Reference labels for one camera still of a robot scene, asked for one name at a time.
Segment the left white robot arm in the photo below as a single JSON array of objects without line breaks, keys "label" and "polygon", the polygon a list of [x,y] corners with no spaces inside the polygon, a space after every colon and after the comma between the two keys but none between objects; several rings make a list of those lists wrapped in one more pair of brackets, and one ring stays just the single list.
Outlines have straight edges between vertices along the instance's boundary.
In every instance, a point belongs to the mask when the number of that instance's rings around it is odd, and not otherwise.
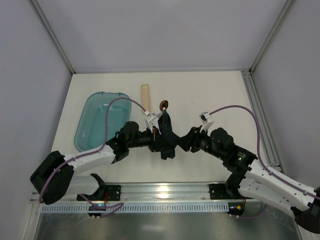
[{"label": "left white robot arm", "polygon": [[46,205],[67,195],[77,195],[81,201],[99,201],[109,189],[107,184],[96,173],[82,173],[123,160],[131,148],[148,147],[153,153],[159,152],[163,160],[173,159],[179,139],[170,125],[153,125],[140,131],[136,122],[128,121],[103,148],[70,155],[51,152],[31,175],[30,182],[39,193],[39,202]]}]

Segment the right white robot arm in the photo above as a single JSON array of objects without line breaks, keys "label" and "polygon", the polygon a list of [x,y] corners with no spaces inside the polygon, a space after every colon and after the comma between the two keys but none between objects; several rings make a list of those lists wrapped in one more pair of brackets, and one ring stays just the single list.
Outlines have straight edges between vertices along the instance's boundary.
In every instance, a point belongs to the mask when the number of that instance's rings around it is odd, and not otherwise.
[{"label": "right white robot arm", "polygon": [[223,128],[211,132],[192,127],[181,137],[180,147],[188,152],[202,150],[222,161],[231,173],[225,182],[226,192],[233,198],[257,199],[294,218],[303,229],[320,232],[320,190],[303,185],[272,167],[259,162],[258,157],[236,145]]}]

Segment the copper spoon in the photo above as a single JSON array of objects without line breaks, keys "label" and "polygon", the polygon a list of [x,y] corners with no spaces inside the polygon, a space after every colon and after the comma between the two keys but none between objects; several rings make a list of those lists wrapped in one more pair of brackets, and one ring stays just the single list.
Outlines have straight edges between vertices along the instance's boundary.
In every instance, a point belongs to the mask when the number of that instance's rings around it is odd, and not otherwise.
[{"label": "copper spoon", "polygon": [[159,109],[161,112],[166,110],[169,107],[169,102],[167,100],[162,100],[159,104]]}]

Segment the beige cutlery case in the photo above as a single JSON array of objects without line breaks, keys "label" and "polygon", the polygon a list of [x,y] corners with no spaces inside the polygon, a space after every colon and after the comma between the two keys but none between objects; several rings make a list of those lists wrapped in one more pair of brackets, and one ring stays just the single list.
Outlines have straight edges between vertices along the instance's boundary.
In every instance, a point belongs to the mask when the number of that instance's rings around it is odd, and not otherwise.
[{"label": "beige cutlery case", "polygon": [[140,100],[141,105],[145,112],[151,113],[151,97],[150,86],[148,84],[142,84],[140,86]]}]

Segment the black paper napkin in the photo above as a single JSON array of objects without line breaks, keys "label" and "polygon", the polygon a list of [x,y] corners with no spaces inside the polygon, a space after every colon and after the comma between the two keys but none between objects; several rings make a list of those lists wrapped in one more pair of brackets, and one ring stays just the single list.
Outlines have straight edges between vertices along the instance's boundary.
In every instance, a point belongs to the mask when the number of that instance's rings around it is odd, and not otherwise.
[{"label": "black paper napkin", "polygon": [[180,146],[181,139],[173,132],[171,117],[166,109],[161,112],[158,126],[163,139],[165,139],[173,148]]}]

